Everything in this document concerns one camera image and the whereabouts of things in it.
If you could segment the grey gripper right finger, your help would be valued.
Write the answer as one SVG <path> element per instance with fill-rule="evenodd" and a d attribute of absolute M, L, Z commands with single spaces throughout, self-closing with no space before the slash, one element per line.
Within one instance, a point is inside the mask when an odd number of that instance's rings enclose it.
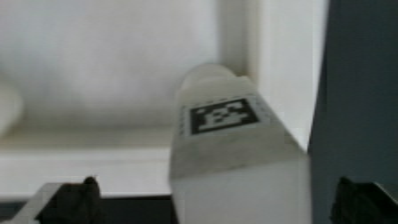
<path fill-rule="evenodd" d="M 339 178 L 332 224 L 398 224 L 398 184 Z"/>

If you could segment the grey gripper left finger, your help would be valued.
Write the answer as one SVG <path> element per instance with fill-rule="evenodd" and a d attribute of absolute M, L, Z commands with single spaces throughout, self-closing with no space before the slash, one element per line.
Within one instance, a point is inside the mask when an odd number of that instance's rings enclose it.
<path fill-rule="evenodd" d="M 46 183 L 5 224 L 104 224 L 99 183 Z"/>

